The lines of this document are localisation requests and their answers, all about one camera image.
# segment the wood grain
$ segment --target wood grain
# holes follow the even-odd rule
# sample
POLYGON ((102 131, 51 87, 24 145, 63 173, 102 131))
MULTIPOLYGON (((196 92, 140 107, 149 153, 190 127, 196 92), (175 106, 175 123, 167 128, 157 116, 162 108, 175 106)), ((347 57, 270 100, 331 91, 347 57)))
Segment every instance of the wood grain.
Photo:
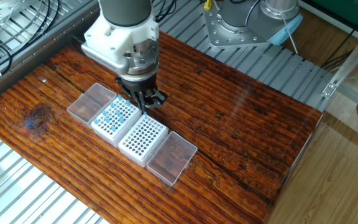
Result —
POLYGON ((166 34, 158 44, 168 101, 150 115, 199 149, 173 188, 66 112, 95 82, 121 92, 70 47, 0 96, 0 138, 109 222, 265 222, 321 113, 166 34))

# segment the black cable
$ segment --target black cable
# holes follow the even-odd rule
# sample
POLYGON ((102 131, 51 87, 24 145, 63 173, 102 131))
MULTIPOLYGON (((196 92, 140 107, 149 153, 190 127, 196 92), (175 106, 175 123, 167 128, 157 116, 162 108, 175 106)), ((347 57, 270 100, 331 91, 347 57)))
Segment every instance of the black cable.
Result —
POLYGON ((240 1, 233 1, 233 0, 229 0, 231 3, 233 4, 241 4, 241 3, 244 3, 246 2, 247 0, 240 0, 240 1))
POLYGON ((50 28, 52 28, 53 23, 56 21, 57 16, 59 15, 59 8, 60 8, 60 0, 57 0, 57 7, 56 7, 56 14, 53 17, 52 21, 50 21, 49 26, 42 32, 42 34, 48 32, 50 28))
POLYGON ((60 0, 57 0, 58 2, 58 7, 57 7, 57 13, 55 14, 55 16, 53 17, 52 21, 50 22, 49 26, 40 34, 38 35, 36 38, 34 38, 34 40, 30 41, 41 29, 42 29, 42 26, 46 23, 47 19, 48 19, 48 16, 49 16, 49 9, 50 9, 50 0, 48 0, 48 10, 47 10, 47 13, 45 15, 45 18, 44 20, 42 21, 41 23, 41 26, 38 28, 38 30, 33 34, 33 36, 30 38, 30 40, 21 48, 19 49, 18 51, 14 52, 12 55, 9 54, 8 55, 8 59, 5 59, 5 61, 1 62, 1 63, 5 63, 7 60, 10 61, 10 64, 12 64, 12 58, 14 56, 16 56, 17 54, 19 54, 20 52, 22 52, 26 47, 28 47, 31 42, 34 42, 38 39, 40 39, 44 34, 45 32, 48 30, 49 27, 51 27, 53 25, 53 23, 56 21, 57 17, 58 17, 58 10, 59 10, 59 7, 60 7, 60 0))
POLYGON ((74 43, 73 43, 73 39, 75 39, 78 43, 80 44, 84 44, 85 41, 80 40, 78 37, 74 36, 74 35, 70 35, 68 37, 68 42, 70 43, 71 46, 73 46, 75 48, 75 50, 77 50, 80 54, 86 55, 82 50, 80 50, 74 43))
MULTIPOLYGON (((47 13, 45 14, 45 18, 44 18, 44 20, 42 21, 42 23, 41 23, 41 26, 39 26, 38 27, 38 29, 37 29, 37 31, 35 31, 35 34, 31 37, 31 39, 33 39, 34 38, 34 36, 36 35, 36 34, 38 34, 41 30, 42 30, 42 27, 45 25, 45 23, 47 22, 47 20, 48 20, 48 16, 49 16, 49 10, 50 10, 50 0, 48 0, 48 9, 47 9, 47 13)), ((30 44, 32 41, 34 41, 34 40, 29 40, 23 47, 26 47, 26 45, 27 44, 30 44)))
POLYGON ((163 8, 164 8, 164 6, 165 6, 165 2, 166 2, 166 0, 164 0, 164 2, 163 2, 159 14, 155 16, 155 18, 156 18, 155 21, 156 21, 156 22, 161 22, 161 21, 163 21, 168 15, 172 14, 173 12, 175 12, 175 10, 176 10, 176 8, 177 8, 177 0, 172 0, 171 4, 167 7, 167 10, 165 10, 165 13, 162 13, 162 12, 163 12, 163 8))
POLYGON ((1 75, 4 75, 5 73, 7 73, 7 71, 9 71, 9 69, 11 69, 11 65, 12 65, 12 55, 9 53, 9 51, 7 50, 7 48, 5 48, 4 46, 2 46, 0 44, 0 49, 3 49, 3 51, 5 51, 6 55, 8 56, 9 59, 9 63, 7 65, 7 67, 5 68, 5 70, 3 72, 1 72, 1 75))

